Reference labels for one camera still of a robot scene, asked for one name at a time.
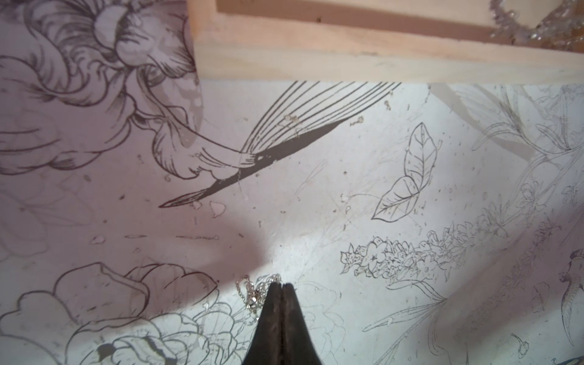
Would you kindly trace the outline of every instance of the line drawing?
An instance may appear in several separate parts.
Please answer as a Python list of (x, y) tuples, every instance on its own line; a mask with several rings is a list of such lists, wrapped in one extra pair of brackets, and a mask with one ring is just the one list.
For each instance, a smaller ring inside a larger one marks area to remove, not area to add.
[(21, 180), (0, 180), (0, 262), (46, 252), (52, 226), (82, 226), (93, 219), (91, 208), (77, 196), (83, 183), (76, 174), (53, 181), (32, 172)]
[[(400, 86), (294, 82), (243, 147), (231, 148), (200, 134), (203, 101), (185, 1), (81, 1), (86, 11), (66, 0), (7, 3), (1, 9), (9, 21), (0, 30), (37, 46), (30, 57), (13, 44), (0, 47), (0, 79), (7, 95), (1, 174), (42, 166), (80, 168), (124, 143), (137, 127), (154, 133), (152, 155), (169, 175), (195, 179), (208, 172), (214, 178), (208, 188), (160, 205), (176, 207), (259, 172), (344, 121), (359, 117), (360, 123), (359, 114)], [(58, 18), (59, 13), (68, 16)], [(33, 138), (34, 145), (28, 145)]]
[(146, 238), (147, 235), (145, 234), (128, 234), (125, 235), (124, 238), (128, 238), (128, 239), (137, 239), (137, 238)]
[(531, 311), (539, 313), (545, 311), (548, 297), (550, 296), (550, 286), (542, 281), (531, 289)]
[(59, 365), (241, 364), (247, 317), (205, 273), (151, 264), (121, 275), (97, 262), (65, 272), (51, 292), (24, 293), (0, 317), (0, 339), (29, 343)]
[(89, 241), (90, 245), (102, 245), (106, 242), (106, 238), (103, 235), (97, 235)]
[(211, 210), (213, 210), (213, 218), (217, 218), (225, 213), (225, 209), (227, 208), (225, 204), (214, 201), (210, 201), (209, 206), (211, 207)]
[(560, 229), (561, 227), (554, 224), (549, 217), (539, 223), (537, 230), (533, 233), (532, 244), (518, 257), (510, 272), (501, 280), (495, 293), (470, 313), (465, 320), (465, 325), (458, 328), (458, 333), (476, 331), (491, 320), (493, 313), (501, 304), (513, 298), (517, 289), (524, 289), (527, 279), (534, 270), (534, 262), (554, 247), (556, 243), (551, 238)]
[(438, 150), (424, 123), (414, 128), (404, 159), (405, 176), (399, 178), (380, 199), (373, 220), (397, 222), (410, 214), (432, 178)]
[(570, 335), (570, 318), (572, 316), (572, 302), (578, 293), (578, 289), (584, 291), (582, 285), (582, 276), (584, 271), (584, 249), (578, 249), (570, 254), (570, 262), (568, 268), (560, 273), (559, 280), (563, 283), (568, 283), (568, 288), (562, 296), (562, 323), (564, 324), (564, 331), (568, 337), (570, 344), (574, 346), (572, 336)]
[[(448, 362), (450, 363), (450, 365), (452, 365), (452, 360), (450, 360), (450, 354), (448, 354)], [(465, 362), (465, 364), (468, 365), (468, 346), (467, 346), (467, 361)]]
[[(230, 149), (237, 164), (226, 165), (226, 159), (210, 155), (201, 157), (214, 166), (214, 169), (201, 169), (211, 171), (217, 181), (206, 189), (177, 197), (161, 207), (201, 200), (259, 172), (356, 117), (400, 85), (395, 82), (339, 82), (329, 86), (320, 82), (294, 82), (266, 111), (241, 151)], [(216, 173), (218, 168), (224, 173)]]
[[(494, 233), (499, 241), (508, 238), (505, 227), (511, 222), (523, 219), (531, 225), (566, 173), (584, 155), (584, 129), (571, 129), (567, 116), (568, 104), (584, 95), (582, 87), (568, 85), (554, 92), (546, 86), (540, 90), (545, 94), (532, 98), (520, 85), (496, 86), (497, 95), (479, 85), (432, 85), (431, 92), (436, 97), (449, 106), (454, 103), (453, 111), (480, 131), (472, 145), (474, 151), (487, 142), (494, 143), (529, 163), (509, 198), (506, 201), (500, 198), (498, 204), (489, 206), (488, 223), (498, 226)], [(547, 124), (526, 124), (519, 107), (521, 102), (532, 105)], [(515, 146), (513, 149), (508, 148), (509, 142)], [(553, 180), (533, 180), (534, 171), (543, 164), (554, 164), (559, 169)]]
[(218, 241), (219, 240), (219, 235), (215, 235), (215, 236), (176, 236), (177, 238), (184, 238), (184, 239), (203, 239), (205, 241)]
[[(407, 283), (407, 280), (414, 280), (418, 283), (424, 283), (416, 285), (419, 289), (424, 290), (425, 285), (431, 287), (432, 283), (439, 278), (443, 277), (448, 280), (452, 269), (459, 268), (464, 264), (468, 249), (481, 245), (489, 247), (491, 253), (501, 252), (501, 250), (508, 249), (510, 245), (517, 243), (519, 241), (517, 237), (525, 234), (536, 219), (539, 220), (535, 229), (532, 228), (532, 244), (518, 257), (517, 262), (512, 266), (509, 274), (503, 278), (495, 293), (470, 313), (468, 319), (464, 321), (463, 327), (457, 329), (458, 335), (476, 331), (477, 328), (484, 325), (499, 305), (511, 300), (516, 288), (523, 289), (525, 287), (536, 259), (555, 247), (555, 240), (550, 238), (562, 227), (555, 224), (550, 218), (553, 210), (546, 212), (548, 202), (552, 197), (558, 196), (563, 204), (574, 205), (574, 201), (577, 201), (576, 187), (582, 183), (582, 174), (573, 183), (560, 184), (564, 181), (566, 174), (573, 170), (573, 166), (579, 163), (584, 155), (584, 128), (582, 131), (570, 131), (567, 123), (566, 100), (569, 100), (571, 96), (562, 96), (561, 94), (571, 92), (569, 88), (562, 88), (559, 96), (554, 96), (550, 92), (549, 95), (537, 100), (530, 99), (530, 95), (522, 86), (496, 86), (498, 96), (481, 86), (461, 86), (461, 88), (453, 89), (447, 85), (437, 84), (432, 85), (431, 93), (434, 93), (449, 106), (451, 106), (450, 101), (454, 100), (452, 110), (480, 131), (472, 150), (482, 148), (486, 143), (495, 143), (506, 148), (509, 146), (507, 141), (513, 141), (514, 149), (509, 151), (524, 158), (527, 167), (515, 181), (510, 196), (504, 199), (500, 194), (496, 200), (487, 203), (487, 206), (482, 209), (482, 214), (476, 220), (470, 219), (464, 224), (453, 223), (451, 227), (444, 229), (442, 237), (439, 237), (434, 231), (428, 231), (427, 240), (417, 244), (391, 242), (389, 239), (383, 240), (375, 237), (365, 246), (358, 245), (355, 248), (349, 244), (349, 249), (340, 253), (340, 261), (344, 265), (341, 274), (347, 273), (355, 266), (356, 269), (353, 272), (355, 276), (365, 273), (367, 277), (374, 279), (382, 277), (387, 280), (387, 289), (399, 290), (407, 286), (404, 284)], [(532, 127), (529, 129), (523, 123), (522, 115), (519, 112), (520, 99), (523, 101), (527, 99), (529, 103), (534, 104), (540, 113), (545, 114), (546, 124), (529, 126)], [(552, 103), (555, 109), (552, 110), (551, 107), (551, 109), (545, 109), (547, 107), (545, 105), (550, 103), (551, 99), (559, 100), (558, 103)], [(558, 173), (546, 180), (537, 179), (534, 172), (542, 164), (553, 164), (554, 168), (558, 169)], [(415, 184), (407, 178), (402, 178), (402, 180), (407, 180), (410, 184), (405, 181), (400, 182), (405, 192), (401, 196), (414, 195), (417, 189), (411, 186), (415, 186)], [(584, 208), (576, 209), (570, 221), (576, 219), (578, 222), (569, 231), (564, 242), (573, 235), (578, 224), (584, 220)], [(422, 250), (428, 253), (423, 256)], [(532, 289), (534, 294), (533, 311), (545, 310), (548, 288), (546, 283), (540, 283)], [(394, 312), (365, 327), (365, 331), (371, 331), (393, 323), (413, 322), (412, 326), (388, 348), (375, 364), (391, 362), (401, 341), (408, 336), (408, 333), (429, 318), (431, 319), (428, 330), (429, 349), (435, 355), (444, 353), (444, 349), (436, 343), (435, 326), (440, 311), (448, 298), (434, 296), (430, 290), (425, 294), (432, 300), (432, 303)], [(520, 356), (526, 351), (525, 347), (520, 347)]]
[(519, 350), (517, 350), (517, 354), (519, 355), (519, 358), (520, 359), (524, 358), (524, 356), (527, 354), (527, 351), (529, 350), (529, 343), (527, 343), (527, 341), (521, 340), (514, 333), (511, 333), (511, 335), (519, 341)]

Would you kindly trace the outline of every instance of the wallpaper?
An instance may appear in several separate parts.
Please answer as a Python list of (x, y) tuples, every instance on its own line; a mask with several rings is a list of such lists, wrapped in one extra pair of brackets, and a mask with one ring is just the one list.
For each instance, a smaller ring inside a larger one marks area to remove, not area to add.
[(583, 355), (584, 86), (199, 80), (183, 1), (0, 4), (2, 364), (239, 365), (278, 276), (325, 365)]

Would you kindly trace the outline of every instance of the bird drawing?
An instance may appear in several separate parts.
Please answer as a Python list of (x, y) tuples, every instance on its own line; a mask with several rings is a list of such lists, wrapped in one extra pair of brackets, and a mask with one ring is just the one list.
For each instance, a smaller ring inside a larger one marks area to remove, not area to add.
[[(396, 82), (328, 84), (297, 81), (268, 108), (241, 149), (221, 145), (191, 131), (188, 153), (176, 154), (171, 158), (160, 157), (158, 150), (173, 151), (180, 144), (171, 138), (173, 135), (181, 136), (181, 142), (185, 139), (182, 136), (186, 128), (181, 123), (175, 123), (176, 131), (165, 133), (165, 138), (159, 138), (154, 143), (154, 156), (158, 163), (177, 176), (189, 178), (196, 178), (201, 171), (209, 171), (215, 182), (206, 189), (179, 196), (160, 207), (176, 207), (199, 201), (296, 153), (383, 100), (399, 85)], [(162, 144), (171, 148), (157, 147)], [(188, 164), (177, 161), (179, 157), (189, 159)], [(180, 166), (188, 168), (179, 173)]]
[(562, 322), (564, 323), (564, 331), (570, 344), (574, 346), (572, 336), (570, 335), (570, 317), (572, 316), (572, 302), (576, 296), (578, 289), (584, 291), (582, 286), (582, 276), (584, 270), (584, 249), (578, 249), (570, 255), (570, 263), (568, 269), (562, 272), (559, 280), (563, 283), (569, 283), (564, 296), (562, 297)]

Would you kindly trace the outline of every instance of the wood plank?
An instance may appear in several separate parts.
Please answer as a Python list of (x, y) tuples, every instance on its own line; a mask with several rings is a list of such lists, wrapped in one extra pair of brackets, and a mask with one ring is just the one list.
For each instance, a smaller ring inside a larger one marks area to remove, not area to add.
[[(437, 19), (478, 26), (493, 26), (489, 0), (312, 0), (331, 5), (354, 6), (379, 12)], [(505, 8), (519, 13), (518, 21), (531, 27), (562, 0), (506, 0)]]
[[(189, 10), (209, 1), (191, 0)], [(584, 55), (576, 53), (224, 13), (193, 29), (205, 78), (584, 82)]]

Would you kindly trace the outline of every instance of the flower cluster drawing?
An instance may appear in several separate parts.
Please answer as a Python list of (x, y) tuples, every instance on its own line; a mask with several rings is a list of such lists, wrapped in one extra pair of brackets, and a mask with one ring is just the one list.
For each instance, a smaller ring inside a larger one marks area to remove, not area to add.
[(408, 242), (384, 241), (375, 237), (366, 246), (349, 245), (347, 252), (340, 253), (345, 264), (342, 273), (357, 265), (355, 276), (383, 277), (389, 284), (403, 280), (436, 281), (442, 274), (448, 280), (452, 268), (464, 263), (466, 249), (472, 245), (477, 230), (466, 222), (456, 227), (446, 227), (442, 237), (430, 231), (427, 240), (417, 245)]
[[(0, 317), (0, 347), (26, 345), (43, 364), (239, 365), (246, 317), (204, 273), (153, 264), (122, 276), (94, 263), (64, 273), (52, 292), (22, 295)], [(26, 353), (3, 356), (22, 363)]]

